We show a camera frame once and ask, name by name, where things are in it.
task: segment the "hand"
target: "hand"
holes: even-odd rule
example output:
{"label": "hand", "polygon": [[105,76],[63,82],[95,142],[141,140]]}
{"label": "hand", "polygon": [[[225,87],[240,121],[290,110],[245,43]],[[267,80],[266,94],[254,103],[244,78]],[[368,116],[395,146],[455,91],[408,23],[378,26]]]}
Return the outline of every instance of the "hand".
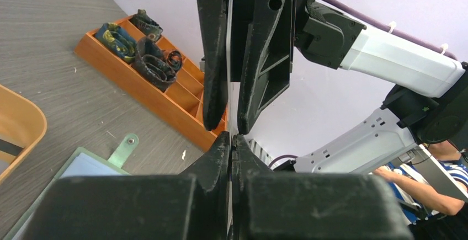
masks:
{"label": "hand", "polygon": [[372,173],[383,177],[385,180],[387,180],[387,182],[394,182],[395,178],[398,176],[397,173],[391,171],[388,167],[385,167],[385,166],[379,167]]}

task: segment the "white wall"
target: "white wall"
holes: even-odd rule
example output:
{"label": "white wall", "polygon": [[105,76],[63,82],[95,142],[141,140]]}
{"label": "white wall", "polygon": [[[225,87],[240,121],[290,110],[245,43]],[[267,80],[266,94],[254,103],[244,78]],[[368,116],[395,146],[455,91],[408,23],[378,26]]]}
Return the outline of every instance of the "white wall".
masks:
{"label": "white wall", "polygon": [[[114,0],[127,14],[145,8],[172,42],[198,62],[203,48],[196,0]],[[339,0],[468,59],[468,0]],[[392,84],[360,73],[329,70],[297,51],[290,88],[259,118],[249,137],[273,157],[302,155],[330,142],[377,108]]]}

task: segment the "blue and white striped shirt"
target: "blue and white striped shirt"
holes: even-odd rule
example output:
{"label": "blue and white striped shirt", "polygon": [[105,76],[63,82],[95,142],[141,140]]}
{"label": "blue and white striped shirt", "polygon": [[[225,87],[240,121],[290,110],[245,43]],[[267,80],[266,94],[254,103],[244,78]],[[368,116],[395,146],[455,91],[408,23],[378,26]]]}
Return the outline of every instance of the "blue and white striped shirt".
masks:
{"label": "blue and white striped shirt", "polygon": [[[461,184],[464,184],[468,188],[468,169],[461,163],[457,161],[439,161],[439,163],[442,165],[442,167],[455,179],[455,181],[460,182]],[[388,164],[388,167],[390,170],[394,172],[399,172],[400,174],[406,175],[407,177],[410,177],[418,182],[422,182],[425,184],[428,184],[427,181],[419,174],[417,173],[417,170],[415,169],[414,166],[409,166],[407,164],[403,164],[399,166],[398,168],[395,168],[391,163]],[[418,175],[418,177],[413,177],[412,175],[409,175],[408,172],[412,172],[412,174]],[[399,198],[400,200],[403,200],[407,203],[410,204],[417,204],[422,207],[422,204],[418,202],[416,199],[411,197],[408,193],[403,191],[400,187],[398,187],[395,183],[389,183],[390,187],[393,189],[393,192],[395,193],[396,197]],[[410,223],[415,223],[418,221],[418,218],[412,214],[409,211],[402,210],[406,219],[407,219],[407,224],[409,225]],[[428,217],[431,217],[433,215],[438,214],[438,211],[432,211],[428,215]]]}

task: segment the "sleeve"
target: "sleeve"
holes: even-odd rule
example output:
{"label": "sleeve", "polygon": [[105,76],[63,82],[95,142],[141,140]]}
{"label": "sleeve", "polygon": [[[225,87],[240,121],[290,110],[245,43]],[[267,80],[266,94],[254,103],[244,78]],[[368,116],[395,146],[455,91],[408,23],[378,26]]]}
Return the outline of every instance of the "sleeve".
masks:
{"label": "sleeve", "polygon": [[468,189],[468,173],[465,168],[453,167],[447,171],[456,181],[465,185]]}

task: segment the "wooden box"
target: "wooden box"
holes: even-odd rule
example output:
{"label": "wooden box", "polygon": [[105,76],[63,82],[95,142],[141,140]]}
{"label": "wooden box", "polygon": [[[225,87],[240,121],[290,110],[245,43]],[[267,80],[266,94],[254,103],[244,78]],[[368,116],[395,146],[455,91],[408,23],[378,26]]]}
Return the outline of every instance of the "wooden box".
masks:
{"label": "wooden box", "polygon": [[1,163],[8,165],[0,169],[2,183],[44,137],[47,120],[35,104],[2,85],[0,99],[0,139],[15,146],[8,149],[14,152],[0,149]]}
{"label": "wooden box", "polygon": [[[130,18],[115,23],[138,41],[144,34],[129,21]],[[176,82],[166,92],[161,92],[102,45],[93,36],[97,31],[86,33],[76,46],[75,53],[206,152],[218,134],[225,130],[227,117],[225,113],[214,131],[205,130],[202,117],[204,74],[193,61],[179,50],[183,67],[177,73]],[[164,36],[156,44],[162,50],[178,50]]]}

